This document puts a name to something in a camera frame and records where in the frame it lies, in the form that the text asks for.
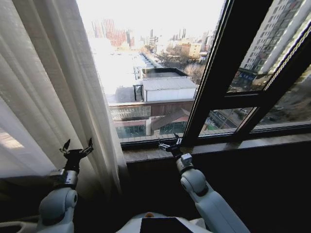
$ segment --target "skyscraper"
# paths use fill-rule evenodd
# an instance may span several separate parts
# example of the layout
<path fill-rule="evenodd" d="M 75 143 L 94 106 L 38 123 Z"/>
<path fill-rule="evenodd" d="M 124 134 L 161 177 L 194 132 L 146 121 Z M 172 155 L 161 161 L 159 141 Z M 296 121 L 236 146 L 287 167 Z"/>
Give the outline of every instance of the skyscraper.
<path fill-rule="evenodd" d="M 111 45 L 115 47 L 121 46 L 123 42 L 127 42 L 126 32 L 123 29 L 115 29 L 113 19 L 104 19 L 105 36 L 110 40 Z"/>
<path fill-rule="evenodd" d="M 130 47 L 134 46 L 133 31 L 131 29 L 126 31 L 126 40 Z"/>
<path fill-rule="evenodd" d="M 181 38 L 183 39 L 183 38 L 185 38 L 185 37 L 186 37 L 186 29 L 184 28 L 184 29 L 183 29 L 183 35 L 182 35 Z"/>
<path fill-rule="evenodd" d="M 95 38 L 103 38 L 104 37 L 102 23 L 98 19 L 92 21 L 92 28 L 93 28 Z"/>

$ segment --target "high-rise building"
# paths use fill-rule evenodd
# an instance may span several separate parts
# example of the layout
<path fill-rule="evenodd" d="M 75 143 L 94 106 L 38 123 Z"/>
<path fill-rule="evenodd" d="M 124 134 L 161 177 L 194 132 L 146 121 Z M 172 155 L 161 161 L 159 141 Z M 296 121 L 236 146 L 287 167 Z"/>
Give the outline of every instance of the high-rise building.
<path fill-rule="evenodd" d="M 158 37 L 157 36 L 149 38 L 149 45 L 155 46 L 157 42 L 158 42 Z"/>
<path fill-rule="evenodd" d="M 127 42 L 126 32 L 122 29 L 116 29 L 113 19 L 104 19 L 105 37 L 110 40 L 111 45 L 119 47 L 123 42 Z"/>
<path fill-rule="evenodd" d="M 131 29 L 126 31 L 126 40 L 130 47 L 134 46 L 133 31 Z"/>
<path fill-rule="evenodd" d="M 183 29 L 183 35 L 182 35 L 181 38 L 183 39 L 183 38 L 185 38 L 185 37 L 186 37 L 186 29 L 184 28 L 184 29 Z"/>
<path fill-rule="evenodd" d="M 270 72 L 282 60 L 279 57 L 286 55 L 283 52 L 290 41 L 304 30 L 300 25 L 306 21 L 310 10 L 309 0 L 274 0 L 241 68 L 256 73 Z"/>
<path fill-rule="evenodd" d="M 92 28 L 93 28 L 93 33 L 94 33 L 95 38 L 104 37 L 102 23 L 99 20 L 96 19 L 92 21 Z"/>
<path fill-rule="evenodd" d="M 201 51 L 208 51 L 211 41 L 212 41 L 213 31 L 208 31 L 207 33 L 203 33 L 202 36 L 202 44 L 201 44 Z"/>

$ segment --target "glass pane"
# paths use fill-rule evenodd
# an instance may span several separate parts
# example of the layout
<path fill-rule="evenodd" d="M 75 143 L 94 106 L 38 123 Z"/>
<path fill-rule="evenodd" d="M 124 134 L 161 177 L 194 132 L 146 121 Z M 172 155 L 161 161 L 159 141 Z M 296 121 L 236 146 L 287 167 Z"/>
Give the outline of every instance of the glass pane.
<path fill-rule="evenodd" d="M 232 133 L 251 110 L 252 108 L 236 108 L 210 111 L 200 135 Z"/>
<path fill-rule="evenodd" d="M 228 92 L 262 90 L 308 26 L 309 0 L 274 0 Z"/>
<path fill-rule="evenodd" d="M 310 124 L 311 66 L 255 127 L 256 129 Z"/>
<path fill-rule="evenodd" d="M 182 135 L 225 1 L 77 2 L 120 141 Z"/>

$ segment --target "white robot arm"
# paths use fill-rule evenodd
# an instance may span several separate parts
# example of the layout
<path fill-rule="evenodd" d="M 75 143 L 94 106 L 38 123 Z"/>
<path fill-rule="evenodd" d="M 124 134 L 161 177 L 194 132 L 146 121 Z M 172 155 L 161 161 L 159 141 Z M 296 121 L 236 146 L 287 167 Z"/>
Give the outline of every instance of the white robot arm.
<path fill-rule="evenodd" d="M 70 139 L 60 151 L 67 158 L 64 168 L 52 171 L 54 190 L 40 203 L 38 233 L 73 233 L 73 211 L 78 195 L 74 190 L 78 182 L 79 163 L 93 151 L 92 139 L 86 149 L 68 150 Z"/>
<path fill-rule="evenodd" d="M 159 148 L 169 151 L 177 158 L 181 184 L 190 194 L 206 225 L 214 233 L 249 233 L 250 231 L 231 209 L 224 198 L 213 190 L 204 174 L 193 168 L 192 156 L 179 150 L 181 138 L 177 135 L 173 146 L 159 143 Z"/>

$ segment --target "white curtain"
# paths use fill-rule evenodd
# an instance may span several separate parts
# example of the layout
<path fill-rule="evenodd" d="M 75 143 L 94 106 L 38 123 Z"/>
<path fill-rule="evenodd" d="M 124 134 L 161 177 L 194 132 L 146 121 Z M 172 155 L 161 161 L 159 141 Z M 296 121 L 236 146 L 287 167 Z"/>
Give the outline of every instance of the white curtain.
<path fill-rule="evenodd" d="M 77 186 L 121 190 L 126 164 L 75 0 L 1 0 L 0 176 L 46 175 L 59 148 L 94 151 Z"/>

